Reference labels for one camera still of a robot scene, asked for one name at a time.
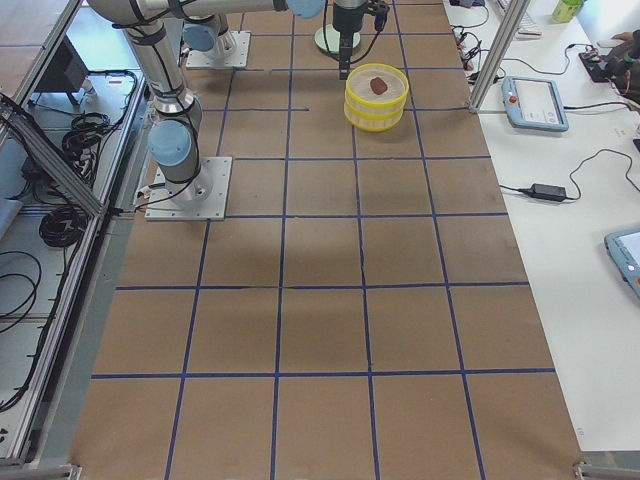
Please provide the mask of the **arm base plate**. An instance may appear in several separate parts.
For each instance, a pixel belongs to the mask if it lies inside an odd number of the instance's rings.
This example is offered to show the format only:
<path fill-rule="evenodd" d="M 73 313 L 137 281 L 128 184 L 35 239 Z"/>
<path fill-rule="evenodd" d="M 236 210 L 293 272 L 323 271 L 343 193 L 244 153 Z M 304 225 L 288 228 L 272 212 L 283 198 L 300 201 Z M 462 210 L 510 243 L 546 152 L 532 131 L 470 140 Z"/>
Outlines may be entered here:
<path fill-rule="evenodd" d="M 225 219 L 231 178 L 231 157 L 201 157 L 200 173 L 179 195 L 181 186 L 166 182 L 160 167 L 156 168 L 155 182 L 164 186 L 151 191 L 145 208 L 148 221 L 200 221 Z"/>
<path fill-rule="evenodd" d="M 247 66 L 249 31 L 229 30 L 218 36 L 211 30 L 186 29 L 183 37 L 190 49 L 187 69 L 244 69 Z"/>

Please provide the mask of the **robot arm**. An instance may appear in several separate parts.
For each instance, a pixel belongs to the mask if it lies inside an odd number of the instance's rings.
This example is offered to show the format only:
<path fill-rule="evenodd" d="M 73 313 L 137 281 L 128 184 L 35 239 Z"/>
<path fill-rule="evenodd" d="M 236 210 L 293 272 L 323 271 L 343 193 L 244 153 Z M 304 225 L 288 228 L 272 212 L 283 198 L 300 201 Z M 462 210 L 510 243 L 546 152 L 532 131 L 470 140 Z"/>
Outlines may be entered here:
<path fill-rule="evenodd" d="M 373 18 L 374 30 L 380 34 L 387 23 L 389 6 L 384 1 L 275 1 L 276 10 L 289 9 L 301 18 L 318 14 L 331 15 L 331 23 L 319 30 L 319 48 L 338 64 L 339 78 L 345 80 L 351 67 L 366 55 L 355 58 L 356 39 L 364 18 Z M 244 69 L 247 64 L 251 33 L 233 31 L 224 13 L 184 21 L 183 41 L 189 47 L 186 67 L 189 69 Z"/>
<path fill-rule="evenodd" d="M 322 1 L 91 1 L 89 6 L 125 33 L 152 93 L 157 123 L 148 149 L 161 168 L 169 196 L 182 197 L 200 180 L 202 108 L 186 87 L 167 38 L 164 20 L 175 18 L 207 34 L 211 49 L 228 39 L 228 13 L 290 11 L 301 18 L 320 13 Z"/>

